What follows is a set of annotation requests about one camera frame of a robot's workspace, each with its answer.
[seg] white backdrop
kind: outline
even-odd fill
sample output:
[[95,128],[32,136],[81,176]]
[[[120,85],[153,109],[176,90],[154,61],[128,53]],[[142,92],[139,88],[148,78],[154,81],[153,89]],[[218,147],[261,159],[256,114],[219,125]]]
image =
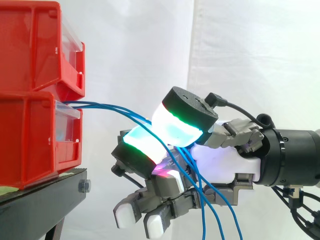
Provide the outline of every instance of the white backdrop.
[[[255,116],[270,114],[279,129],[320,128],[319,1],[196,0],[194,12],[190,91],[219,94]],[[222,119],[243,117],[232,109],[216,111]],[[254,188],[240,191],[234,208],[245,240],[310,239],[270,188]],[[320,195],[316,187],[306,191]],[[226,239],[239,239],[228,208],[215,208]],[[178,218],[173,239],[200,239],[200,219],[200,211]],[[208,208],[206,220],[207,239],[220,239]]]
[[[195,9],[192,0],[60,3],[86,44],[85,100],[121,105],[151,117],[172,86],[188,86],[201,97],[209,91],[220,94],[253,115],[268,113],[279,128],[320,128],[317,0],[196,0]],[[224,108],[217,112],[222,119],[241,117]],[[81,167],[88,168],[92,189],[66,217],[61,239],[145,239],[142,220],[132,229],[119,230],[112,212],[136,189],[110,171],[117,135],[133,123],[93,109],[84,111],[83,121]],[[228,208],[214,207],[226,239],[238,239]],[[245,240],[308,239],[269,188],[240,192],[235,211]],[[209,209],[206,220],[207,239],[220,239]],[[201,239],[200,210],[171,224],[163,240]]]
[[[172,85],[187,87],[192,0],[61,0],[85,43],[85,99],[151,117]],[[82,165],[91,192],[66,218],[61,240],[142,240],[143,219],[117,229],[113,208],[137,187],[115,176],[111,152],[134,124],[106,110],[84,110]],[[163,237],[171,239],[171,229]]]

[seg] black metal stand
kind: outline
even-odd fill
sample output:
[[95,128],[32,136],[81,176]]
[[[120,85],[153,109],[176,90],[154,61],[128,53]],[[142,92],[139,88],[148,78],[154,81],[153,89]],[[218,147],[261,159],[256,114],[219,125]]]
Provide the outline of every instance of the black metal stand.
[[0,196],[0,240],[59,240],[65,216],[86,198],[87,170]]

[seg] blue wire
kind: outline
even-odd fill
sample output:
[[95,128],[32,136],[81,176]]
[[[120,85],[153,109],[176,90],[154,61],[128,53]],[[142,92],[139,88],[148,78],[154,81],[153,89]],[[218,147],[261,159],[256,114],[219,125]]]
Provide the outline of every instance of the blue wire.
[[[96,106],[96,105],[82,105],[82,106],[73,106],[74,109],[107,109],[109,110],[109,106],[104,106],[104,107],[101,107],[101,106]],[[134,117],[136,119],[139,119],[141,121],[144,121],[148,124],[151,125],[151,121],[145,119],[143,116],[140,116],[138,114],[133,114],[133,113],[130,113],[130,112],[126,112],[128,115],[130,115],[131,117]]]
[[[189,157],[189,159],[191,160],[192,164],[194,165],[196,162],[195,160],[193,159],[193,157],[191,156],[191,154],[189,153],[189,151],[184,147],[182,148],[183,151],[187,154],[187,156]],[[194,167],[195,169],[193,169],[193,166],[192,164],[189,162],[188,163],[190,168],[192,170],[196,170],[197,167]],[[201,179],[212,189],[214,190],[223,200],[224,202],[228,205],[231,213],[232,213],[232,216],[233,216],[233,219],[234,219],[234,223],[235,223],[235,226],[236,226],[236,229],[238,230],[238,233],[239,233],[239,237],[241,240],[243,240],[243,237],[242,237],[242,233],[241,233],[241,230],[240,230],[240,226],[239,226],[239,223],[238,223],[238,219],[237,219],[237,216],[236,216],[236,213],[234,211],[234,209],[232,208],[231,204],[229,203],[229,201],[226,199],[226,197],[217,189],[215,188],[210,182],[208,182],[200,173],[197,173],[198,177],[200,178],[199,179],[199,182],[201,181]]]
[[146,126],[144,126],[141,122],[139,122],[138,120],[136,120],[134,118],[134,116],[140,116],[139,114],[136,114],[135,112],[131,111],[128,109],[127,112],[124,112],[120,109],[124,109],[124,107],[118,107],[114,108],[111,107],[109,104],[100,104],[100,103],[96,103],[96,102],[85,102],[85,101],[67,101],[64,102],[65,104],[91,104],[91,105],[97,105],[99,106],[98,108],[102,108],[102,109],[107,109],[107,110],[111,110],[114,112],[117,112],[127,118],[129,118],[130,120],[132,120],[133,122],[135,122],[136,124],[138,124],[139,126],[141,126],[144,130],[146,130],[149,134],[151,134],[153,137],[155,137],[160,143],[161,145],[165,148],[165,150],[168,152],[169,156],[171,157],[172,161],[175,163],[175,165],[178,167],[178,169],[180,170],[180,172],[182,172],[182,174],[188,179],[188,181],[193,185],[193,187],[195,188],[195,190],[199,193],[200,197],[203,198],[203,200],[205,201],[205,203],[209,206],[209,208],[211,209],[211,211],[213,212],[215,219],[217,221],[218,227],[219,227],[219,231],[220,231],[220,235],[221,235],[221,239],[225,240],[225,235],[222,229],[222,225],[219,219],[219,216],[217,214],[217,212],[215,211],[215,209],[213,208],[213,206],[210,204],[210,202],[208,201],[208,199],[206,198],[206,196],[204,195],[204,193],[202,192],[202,189],[200,190],[197,187],[197,184],[192,180],[192,178],[186,173],[185,170],[183,170],[183,168],[180,166],[180,164],[178,163],[178,161],[176,160],[175,156],[171,153],[171,151],[169,150],[169,148],[167,147],[167,145],[156,135],[154,134],[151,130],[149,130]]
[[[180,147],[176,147],[176,149],[178,150],[178,152],[180,153],[180,155],[183,157],[183,159],[185,160],[185,162],[189,165],[189,161],[186,159],[186,156],[184,155],[184,153],[181,151]],[[202,190],[202,181],[200,178],[200,173],[199,173],[199,169],[197,167],[196,162],[193,160],[192,162],[193,166],[194,166],[194,170],[196,175],[198,176],[198,180],[199,180],[199,188],[200,190]],[[201,216],[202,216],[202,240],[206,239],[206,218],[205,218],[205,203],[204,203],[204,199],[202,197],[200,197],[200,204],[201,204]]]
[[141,116],[140,114],[125,108],[123,106],[117,106],[117,105],[112,105],[112,104],[101,104],[98,102],[94,102],[94,101],[64,101],[64,104],[86,104],[85,106],[73,106],[74,109],[95,109],[97,107],[95,106],[99,106],[101,107],[100,109],[108,109],[109,108],[105,108],[105,107],[110,107],[110,108],[115,108],[115,109],[120,109],[120,110],[124,110],[127,113],[129,113],[132,117],[140,119],[142,121],[145,121],[146,123],[151,125],[151,121],[147,120],[146,118],[144,118],[143,116]]

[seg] metal bolt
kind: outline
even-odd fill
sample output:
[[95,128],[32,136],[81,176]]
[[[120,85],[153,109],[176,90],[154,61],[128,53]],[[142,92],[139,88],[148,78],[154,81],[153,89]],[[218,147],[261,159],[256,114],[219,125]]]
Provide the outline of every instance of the metal bolt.
[[80,183],[79,191],[81,193],[89,193],[91,190],[91,180],[86,179]]

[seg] stacked red bins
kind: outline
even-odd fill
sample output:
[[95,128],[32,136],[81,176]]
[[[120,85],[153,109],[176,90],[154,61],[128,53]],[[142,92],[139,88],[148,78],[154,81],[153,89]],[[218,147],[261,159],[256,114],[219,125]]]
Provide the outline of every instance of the stacked red bins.
[[81,164],[85,45],[60,5],[0,1],[0,186],[19,189]]

